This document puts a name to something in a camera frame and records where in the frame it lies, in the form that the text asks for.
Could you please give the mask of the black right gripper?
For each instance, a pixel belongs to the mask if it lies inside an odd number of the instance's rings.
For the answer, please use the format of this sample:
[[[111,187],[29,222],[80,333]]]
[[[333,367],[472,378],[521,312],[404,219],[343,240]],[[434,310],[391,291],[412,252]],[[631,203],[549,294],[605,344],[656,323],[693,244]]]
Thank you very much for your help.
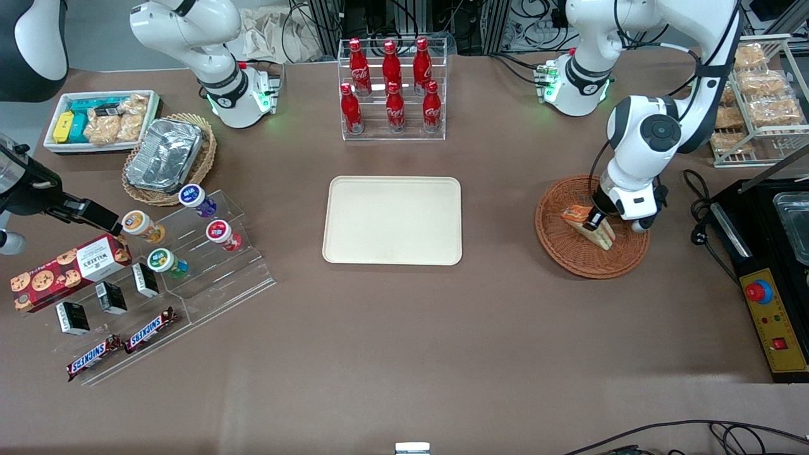
[[[46,213],[60,220],[81,220],[119,236],[119,215],[103,205],[63,192],[60,176],[28,155],[30,147],[1,135],[1,210],[13,215]]]

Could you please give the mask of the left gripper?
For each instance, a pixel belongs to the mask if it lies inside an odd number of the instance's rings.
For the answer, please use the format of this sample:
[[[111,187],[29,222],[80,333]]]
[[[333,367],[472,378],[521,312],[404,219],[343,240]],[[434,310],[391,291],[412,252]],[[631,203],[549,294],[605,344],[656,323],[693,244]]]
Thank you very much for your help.
[[[608,172],[599,176],[594,193],[594,205],[585,220],[587,231],[597,231],[609,215],[623,220],[654,220],[666,205],[666,188],[659,178],[639,190],[627,190],[610,178]]]

